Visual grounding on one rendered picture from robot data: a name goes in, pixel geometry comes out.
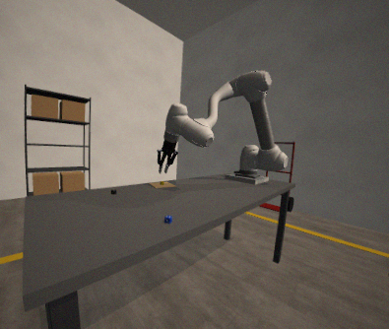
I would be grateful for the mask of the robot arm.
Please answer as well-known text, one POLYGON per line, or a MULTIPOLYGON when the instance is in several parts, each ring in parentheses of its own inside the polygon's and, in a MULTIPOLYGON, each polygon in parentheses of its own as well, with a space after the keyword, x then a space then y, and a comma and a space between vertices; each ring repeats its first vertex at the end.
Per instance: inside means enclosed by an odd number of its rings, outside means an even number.
POLYGON ((180 135, 198 147, 208 147, 214 141, 212 128, 218 118, 218 102, 244 96, 250 103, 260 149, 254 145, 245 146, 240 155, 239 170, 235 176, 256 178, 257 169, 278 171, 286 168, 288 157, 277 145, 274 146, 272 130, 264 97, 271 86, 271 76, 264 71, 253 71, 225 83, 214 92, 208 103, 208 118, 191 119, 187 107, 174 103, 167 114, 164 138, 176 143, 180 135), (210 125, 211 124, 211 125, 210 125), (210 129, 209 129, 210 128, 210 129), (259 151, 258 151, 259 150, 259 151))

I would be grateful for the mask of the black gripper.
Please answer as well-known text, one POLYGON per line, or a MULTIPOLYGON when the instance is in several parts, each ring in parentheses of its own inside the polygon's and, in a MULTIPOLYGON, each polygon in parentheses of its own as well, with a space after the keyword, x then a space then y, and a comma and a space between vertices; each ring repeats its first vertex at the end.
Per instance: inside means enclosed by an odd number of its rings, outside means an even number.
POLYGON ((167 156, 167 163, 164 172, 167 173, 169 165, 173 164, 174 159, 178 154, 178 152, 175 150, 176 143, 171 143, 168 142, 166 139, 164 139, 162 149, 158 150, 158 164, 160 165, 159 173, 162 173, 162 165, 166 156, 167 156), (162 159, 161 159, 161 153, 162 153, 162 159), (173 155, 171 157, 172 153, 173 155))

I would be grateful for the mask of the tan flat mat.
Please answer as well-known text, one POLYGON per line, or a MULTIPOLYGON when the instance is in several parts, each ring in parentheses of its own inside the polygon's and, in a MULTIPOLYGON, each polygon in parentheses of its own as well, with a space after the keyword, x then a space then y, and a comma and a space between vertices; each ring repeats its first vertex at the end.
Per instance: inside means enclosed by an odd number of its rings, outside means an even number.
POLYGON ((171 184, 169 182, 165 182, 164 185, 161 185, 160 182, 149 183, 149 184, 152 185, 155 188, 176 187, 175 185, 173 185, 173 184, 171 184))

